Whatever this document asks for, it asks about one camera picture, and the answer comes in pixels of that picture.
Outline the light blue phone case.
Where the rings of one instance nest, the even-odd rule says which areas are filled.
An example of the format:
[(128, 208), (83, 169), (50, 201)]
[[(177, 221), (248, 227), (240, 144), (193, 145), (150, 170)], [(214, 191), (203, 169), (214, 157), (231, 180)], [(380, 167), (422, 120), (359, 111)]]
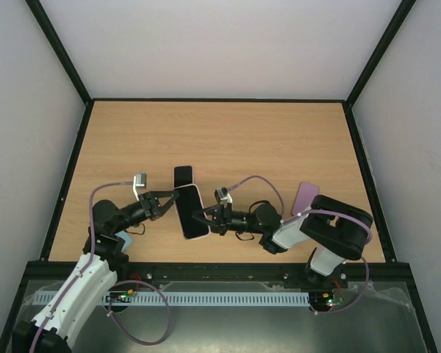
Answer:
[(125, 252), (132, 245), (132, 238), (128, 232), (120, 231), (115, 236), (123, 240), (122, 252)]

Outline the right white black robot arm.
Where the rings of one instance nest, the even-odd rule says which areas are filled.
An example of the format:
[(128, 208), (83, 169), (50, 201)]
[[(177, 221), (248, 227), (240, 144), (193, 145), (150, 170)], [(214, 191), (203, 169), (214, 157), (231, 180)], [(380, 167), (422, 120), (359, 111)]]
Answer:
[(247, 212), (234, 211), (227, 202), (195, 210), (192, 216), (219, 235), (228, 231), (258, 234), (260, 246), (271, 254), (284, 253), (306, 240), (315, 241), (319, 247), (304, 270), (314, 288), (328, 283), (344, 261), (360, 260), (372, 238), (373, 217), (369, 213), (324, 195), (315, 196), (310, 205), (287, 220), (266, 200), (253, 203)]

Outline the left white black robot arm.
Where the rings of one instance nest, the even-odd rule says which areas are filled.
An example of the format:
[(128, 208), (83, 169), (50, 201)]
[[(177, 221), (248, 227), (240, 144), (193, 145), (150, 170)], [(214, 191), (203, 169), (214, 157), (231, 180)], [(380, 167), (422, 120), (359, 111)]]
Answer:
[(30, 321), (12, 331), (12, 352), (71, 352), (104, 294), (131, 283), (125, 240), (118, 233), (156, 221), (174, 205), (179, 192), (149, 191), (119, 208), (107, 199), (89, 201), (89, 237), (76, 266), (52, 300)]

